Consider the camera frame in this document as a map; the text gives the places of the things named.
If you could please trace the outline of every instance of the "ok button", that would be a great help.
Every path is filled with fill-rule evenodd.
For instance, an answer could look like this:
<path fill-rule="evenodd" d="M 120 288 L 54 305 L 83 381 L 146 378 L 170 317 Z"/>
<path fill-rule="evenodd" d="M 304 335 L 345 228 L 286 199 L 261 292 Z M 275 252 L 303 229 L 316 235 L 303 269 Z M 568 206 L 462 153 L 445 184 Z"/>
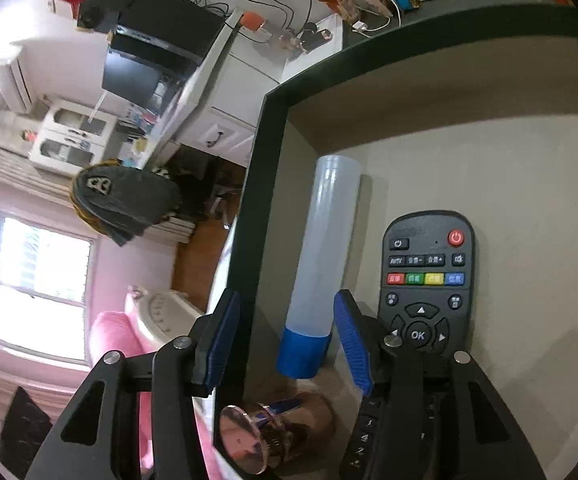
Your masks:
<path fill-rule="evenodd" d="M 431 327 L 424 321 L 416 321 L 406 329 L 406 338 L 414 348 L 422 348 L 431 341 Z"/>

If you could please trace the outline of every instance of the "green button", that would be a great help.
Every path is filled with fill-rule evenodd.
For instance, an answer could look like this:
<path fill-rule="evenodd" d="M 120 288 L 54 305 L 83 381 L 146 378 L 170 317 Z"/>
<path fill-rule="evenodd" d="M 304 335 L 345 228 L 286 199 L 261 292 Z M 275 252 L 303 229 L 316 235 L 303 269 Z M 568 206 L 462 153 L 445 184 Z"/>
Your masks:
<path fill-rule="evenodd" d="M 408 272 L 405 283 L 407 285 L 424 285 L 424 274 L 422 272 Z"/>

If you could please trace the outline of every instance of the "dark green countertop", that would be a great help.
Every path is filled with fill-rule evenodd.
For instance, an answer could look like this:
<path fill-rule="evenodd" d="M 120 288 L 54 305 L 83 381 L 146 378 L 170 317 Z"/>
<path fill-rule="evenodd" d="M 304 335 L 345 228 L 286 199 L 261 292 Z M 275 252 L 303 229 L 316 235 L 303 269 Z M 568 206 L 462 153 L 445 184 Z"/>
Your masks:
<path fill-rule="evenodd" d="M 242 298 L 240 324 L 216 412 L 242 400 L 249 338 L 275 177 L 291 106 L 372 70 L 427 52 L 476 41 L 519 36 L 578 38 L 578 10 L 550 0 L 431 0 L 371 39 L 350 34 L 339 53 L 269 92 L 262 106 L 234 235 L 227 286 Z M 225 455 L 214 433 L 216 448 Z M 265 472 L 258 478 L 275 478 Z"/>

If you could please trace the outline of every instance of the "power button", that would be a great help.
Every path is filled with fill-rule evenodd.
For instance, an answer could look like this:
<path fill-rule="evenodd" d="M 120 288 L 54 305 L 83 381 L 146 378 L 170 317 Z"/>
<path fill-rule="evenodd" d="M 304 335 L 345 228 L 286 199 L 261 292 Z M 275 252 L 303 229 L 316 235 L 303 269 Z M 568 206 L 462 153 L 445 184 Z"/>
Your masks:
<path fill-rule="evenodd" d="M 460 247 L 464 243 L 464 233 L 459 229 L 454 229 L 447 237 L 451 247 Z"/>

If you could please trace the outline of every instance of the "blue button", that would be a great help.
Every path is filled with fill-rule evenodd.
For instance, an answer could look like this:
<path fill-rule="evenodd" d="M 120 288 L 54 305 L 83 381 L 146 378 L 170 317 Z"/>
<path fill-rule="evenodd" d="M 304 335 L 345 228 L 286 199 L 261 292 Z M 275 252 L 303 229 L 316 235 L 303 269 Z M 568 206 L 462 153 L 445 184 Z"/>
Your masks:
<path fill-rule="evenodd" d="M 445 285 L 464 285 L 464 272 L 446 272 L 444 274 Z"/>

